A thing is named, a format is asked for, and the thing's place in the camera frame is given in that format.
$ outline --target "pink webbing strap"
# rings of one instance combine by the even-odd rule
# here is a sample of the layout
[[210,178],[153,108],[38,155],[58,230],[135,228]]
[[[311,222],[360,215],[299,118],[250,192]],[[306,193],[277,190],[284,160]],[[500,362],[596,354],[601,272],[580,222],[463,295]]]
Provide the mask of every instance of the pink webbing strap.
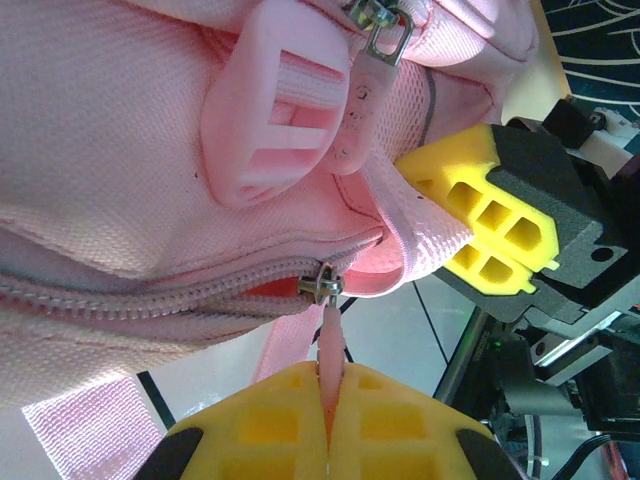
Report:
[[60,476],[129,479],[162,435],[132,378],[22,409]]
[[256,369],[255,382],[307,359],[323,308],[312,305],[305,312],[281,317],[273,323],[271,334]]

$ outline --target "pink plastic buckle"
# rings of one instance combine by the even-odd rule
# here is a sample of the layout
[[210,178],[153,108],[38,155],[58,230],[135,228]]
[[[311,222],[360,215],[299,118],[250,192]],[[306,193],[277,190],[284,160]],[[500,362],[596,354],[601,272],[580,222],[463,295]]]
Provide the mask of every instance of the pink plastic buckle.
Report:
[[[298,105],[290,125],[270,124],[283,51],[337,72],[344,79],[340,106]],[[260,3],[203,105],[205,170],[216,200],[254,205],[307,175],[335,137],[348,83],[348,45],[328,19],[293,0]]]

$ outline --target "zipper pull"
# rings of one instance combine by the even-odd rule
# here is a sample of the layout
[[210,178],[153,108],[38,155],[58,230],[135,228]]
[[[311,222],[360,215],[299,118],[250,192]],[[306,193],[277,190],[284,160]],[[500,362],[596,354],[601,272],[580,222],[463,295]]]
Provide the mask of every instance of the zipper pull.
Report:
[[327,444],[330,444],[333,420],[340,397],[340,384],[344,374],[345,343],[340,325],[340,310],[337,308],[338,295],[344,290],[344,279],[335,273],[331,265],[325,263],[316,278],[301,278],[298,289],[301,292],[313,293],[315,303],[318,305],[329,297],[324,307],[322,330],[318,338],[318,383],[320,402],[324,410]]
[[[345,112],[324,157],[329,170],[338,175],[351,174],[364,164],[380,112],[398,73],[398,62],[413,31],[411,16],[395,2],[385,6],[380,0],[358,0],[349,16],[358,27],[372,26],[372,30],[364,50],[358,53],[351,67]],[[388,54],[381,52],[378,49],[380,32],[398,23],[402,24],[403,33],[396,48]]]
[[335,307],[338,295],[344,291],[344,278],[339,276],[333,266],[323,263],[320,273],[314,277],[300,277],[298,279],[298,293],[313,295],[313,303],[322,305],[329,297],[329,305]]

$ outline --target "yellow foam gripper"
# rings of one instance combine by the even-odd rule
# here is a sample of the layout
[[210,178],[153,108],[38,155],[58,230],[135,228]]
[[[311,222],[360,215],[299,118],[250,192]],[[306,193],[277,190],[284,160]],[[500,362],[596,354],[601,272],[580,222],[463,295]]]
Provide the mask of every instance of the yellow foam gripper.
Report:
[[475,234],[445,265],[448,270],[486,295],[533,293],[533,272],[558,268],[556,225],[550,216],[486,179],[499,165],[489,125],[425,145],[395,164],[413,188]]
[[362,365],[345,365],[327,451],[316,363],[289,367],[176,424],[204,433],[181,480],[472,480],[469,417]]

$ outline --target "dark patterned rug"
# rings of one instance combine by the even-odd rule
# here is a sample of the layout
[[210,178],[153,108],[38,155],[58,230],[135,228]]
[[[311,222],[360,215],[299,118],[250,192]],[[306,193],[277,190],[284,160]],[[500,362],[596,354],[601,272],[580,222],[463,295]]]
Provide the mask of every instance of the dark patterned rug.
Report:
[[[542,6],[574,97],[640,126],[640,0],[542,0]],[[632,153],[639,140],[629,145]]]

